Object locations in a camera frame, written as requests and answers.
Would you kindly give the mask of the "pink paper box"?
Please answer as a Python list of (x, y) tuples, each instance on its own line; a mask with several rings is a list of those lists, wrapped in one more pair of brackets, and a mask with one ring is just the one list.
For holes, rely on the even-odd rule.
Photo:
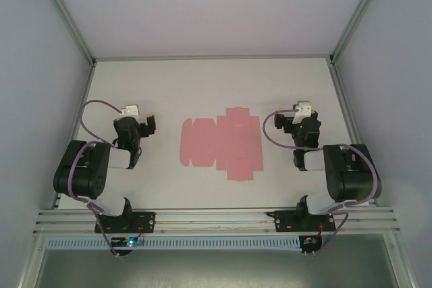
[(225, 171), (228, 180), (251, 181), (263, 171), (261, 123), (250, 109), (227, 108), (215, 119), (187, 119), (182, 125), (180, 162)]

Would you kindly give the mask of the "left small circuit board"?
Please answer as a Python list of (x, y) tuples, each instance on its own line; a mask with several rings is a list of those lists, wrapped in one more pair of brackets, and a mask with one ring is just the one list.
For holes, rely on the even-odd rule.
[(113, 248), (134, 248), (143, 244), (144, 237), (112, 237), (111, 245)]

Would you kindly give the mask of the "aluminium table side rail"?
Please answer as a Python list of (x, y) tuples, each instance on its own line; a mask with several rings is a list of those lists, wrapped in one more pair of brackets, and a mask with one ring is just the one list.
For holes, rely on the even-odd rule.
[[(84, 90), (83, 90), (82, 96), (80, 97), (80, 100), (78, 103), (78, 110), (74, 116), (74, 122), (72, 124), (72, 130), (71, 130), (70, 136), (68, 138), (68, 142), (70, 142), (71, 140), (75, 140), (76, 136), (78, 134), (78, 130), (80, 127), (79, 118), (80, 118), (80, 114), (81, 114), (81, 109), (88, 98), (88, 93), (90, 91), (92, 79), (93, 79), (93, 76), (95, 74), (95, 67), (96, 67), (96, 63), (93, 63), (93, 66), (91, 67), (91, 69), (88, 73), (88, 77), (86, 79)], [(54, 209), (58, 208), (59, 201), (60, 201), (60, 194), (58, 194), (57, 192), (54, 192), (53, 201), (52, 201), (50, 209), (54, 210)]]
[(342, 206), (363, 204), (378, 195), (381, 183), (366, 145), (359, 142), (348, 100), (335, 65), (329, 70), (348, 135), (352, 144), (332, 144), (324, 147), (327, 189), (335, 201), (333, 210)]

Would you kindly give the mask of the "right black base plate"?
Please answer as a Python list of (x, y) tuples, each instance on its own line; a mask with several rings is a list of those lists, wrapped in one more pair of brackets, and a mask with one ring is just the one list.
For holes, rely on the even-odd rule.
[(330, 220), (328, 214), (313, 215), (309, 213), (300, 214), (294, 210), (275, 210), (267, 212), (266, 215), (274, 221), (277, 232), (324, 232), (335, 231), (334, 221)]

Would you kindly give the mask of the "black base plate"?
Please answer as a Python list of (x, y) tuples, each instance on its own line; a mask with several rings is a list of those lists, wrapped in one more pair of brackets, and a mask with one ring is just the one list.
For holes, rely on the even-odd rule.
[(129, 216), (100, 215), (99, 220), (105, 234), (153, 233), (155, 226), (154, 212), (132, 212)]
[(274, 221), (277, 232), (324, 232), (335, 231), (334, 221), (330, 220), (328, 214), (313, 215), (309, 213), (300, 214), (294, 210), (275, 210), (267, 212), (266, 215)]

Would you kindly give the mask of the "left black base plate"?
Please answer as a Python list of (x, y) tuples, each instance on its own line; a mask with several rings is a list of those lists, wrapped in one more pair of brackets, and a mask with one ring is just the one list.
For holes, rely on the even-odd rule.
[(153, 233), (155, 226), (154, 212), (132, 212), (129, 216), (100, 215), (99, 220), (105, 234)]

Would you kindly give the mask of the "long aluminium base rail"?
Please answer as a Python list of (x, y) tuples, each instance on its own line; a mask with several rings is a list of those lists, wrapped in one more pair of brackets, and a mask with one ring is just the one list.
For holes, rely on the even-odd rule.
[[(271, 208), (233, 209), (156, 209), (152, 236), (240, 236), (283, 235), (275, 230), (274, 221), (266, 215)], [(390, 207), (358, 206), (331, 217), (344, 235), (399, 233), (400, 226)], [(36, 219), (34, 236), (95, 236), (95, 218), (88, 210), (41, 210)]]

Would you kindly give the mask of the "aluminium frame post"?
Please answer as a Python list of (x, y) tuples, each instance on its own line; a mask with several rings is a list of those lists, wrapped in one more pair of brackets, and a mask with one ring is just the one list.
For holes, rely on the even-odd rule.
[(64, 0), (51, 0), (53, 2), (53, 5), (55, 9), (57, 10), (57, 13), (59, 14), (59, 17), (62, 19), (63, 23), (65, 24), (65, 27), (67, 31), (69, 32), (70, 36), (72, 37), (75, 45), (77, 46), (80, 53), (83, 55), (89, 66), (93, 67), (95, 65), (95, 58), (90, 53), (90, 50), (86, 44), (86, 41), (84, 40), (84, 37), (82, 36), (81, 32), (79, 31), (72, 15), (70, 14), (70, 11), (68, 10)]
[(356, 29), (364, 18), (367, 9), (371, 5), (372, 1), (373, 0), (360, 0), (358, 2), (358, 5), (356, 6), (353, 14), (348, 20), (348, 23), (344, 28), (344, 31), (342, 32), (342, 35), (340, 36), (333, 52), (329, 56), (332, 65), (336, 65), (338, 60), (342, 57), (344, 51), (346, 50), (346, 47), (348, 46), (351, 38), (356, 32)]

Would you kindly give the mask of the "aluminium frame leg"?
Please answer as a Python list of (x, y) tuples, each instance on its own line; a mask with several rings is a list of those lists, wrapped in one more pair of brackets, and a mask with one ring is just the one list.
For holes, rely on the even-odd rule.
[(398, 287), (419, 288), (419, 283), (402, 236), (400, 234), (388, 233), (383, 238)]
[(46, 246), (47, 239), (43, 236), (33, 237), (30, 240), (30, 247), (26, 252), (17, 288), (36, 287)]

